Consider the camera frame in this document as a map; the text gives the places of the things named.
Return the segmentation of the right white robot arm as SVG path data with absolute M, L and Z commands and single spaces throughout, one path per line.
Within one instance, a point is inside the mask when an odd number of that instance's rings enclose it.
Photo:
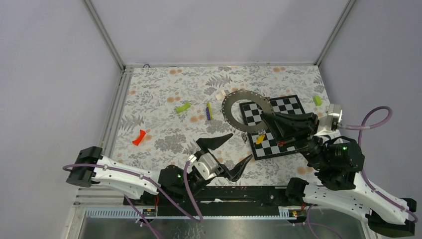
M 415 234 L 416 201 L 395 197 L 371 183 L 363 173 L 365 157 L 355 140 L 342 137 L 342 143 L 338 143 L 336 138 L 322 139 L 323 134 L 340 128 L 341 112 L 329 112 L 322 118 L 313 113 L 263 113 L 261 117 L 277 144 L 293 145 L 320 181 L 320 185 L 314 185 L 300 178 L 290 179 L 284 200 L 348 214 L 386 237 Z

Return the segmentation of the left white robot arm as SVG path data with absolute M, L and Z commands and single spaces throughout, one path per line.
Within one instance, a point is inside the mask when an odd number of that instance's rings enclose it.
M 220 137 L 199 138 L 196 141 L 199 150 L 190 155 L 187 169 L 175 165 L 159 171 L 140 169 L 112 160 L 102 154 L 102 148 L 92 146 L 81 150 L 74 164 L 63 167 L 69 172 L 66 182 L 84 188 L 94 184 L 108 187 L 144 205 L 150 204 L 154 195 L 182 200 L 196 195 L 215 177 L 223 177 L 231 182 L 240 179 L 252 155 L 228 169 L 212 153 L 232 136 L 229 133 Z

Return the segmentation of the yellow headed key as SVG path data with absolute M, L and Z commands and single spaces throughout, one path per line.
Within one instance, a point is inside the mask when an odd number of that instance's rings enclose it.
M 262 142 L 263 142 L 263 140 L 265 139 L 265 134 L 262 134 L 262 135 L 259 135 L 257 138 L 256 138 L 256 145 L 259 145 L 259 144 L 261 144 Z

